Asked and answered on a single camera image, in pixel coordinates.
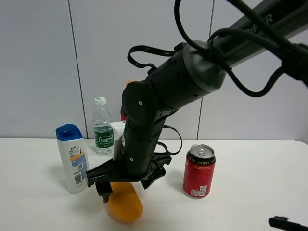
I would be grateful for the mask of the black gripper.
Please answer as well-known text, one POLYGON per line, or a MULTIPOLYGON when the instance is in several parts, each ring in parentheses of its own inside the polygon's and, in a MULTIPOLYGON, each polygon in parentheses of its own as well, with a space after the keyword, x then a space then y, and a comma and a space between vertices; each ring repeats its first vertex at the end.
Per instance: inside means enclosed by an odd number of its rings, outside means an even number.
POLYGON ((171 152, 167 149, 146 158, 124 155, 120 160, 110 159, 86 172, 87 186, 95 184, 98 195, 106 204, 113 193, 110 182, 140 181, 146 190, 166 174, 164 165, 170 164, 171 160, 171 152))

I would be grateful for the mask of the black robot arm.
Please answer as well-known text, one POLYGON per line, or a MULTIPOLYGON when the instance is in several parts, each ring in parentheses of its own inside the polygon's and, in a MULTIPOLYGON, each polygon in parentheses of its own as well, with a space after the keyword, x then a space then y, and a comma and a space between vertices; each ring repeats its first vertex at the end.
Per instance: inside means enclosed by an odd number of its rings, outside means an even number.
POLYGON ((112 182, 141 182, 148 188, 165 175, 172 153, 157 153, 165 120, 180 108, 217 91, 229 75, 235 85, 250 97, 266 95, 278 78, 287 74, 308 81, 308 48, 288 38, 308 25, 305 0, 265 0, 249 8, 240 0, 232 5, 244 16, 229 28, 215 31, 206 42, 191 40, 180 20, 180 1, 175 1, 174 16, 184 42, 172 51, 135 46, 130 52, 166 56, 160 66, 148 63, 147 78, 129 83, 122 93, 126 115, 123 142, 114 157, 86 173, 87 185, 95 185, 107 203, 113 193, 112 182), (281 60, 261 91, 251 91, 233 73, 232 68, 268 50, 281 60))

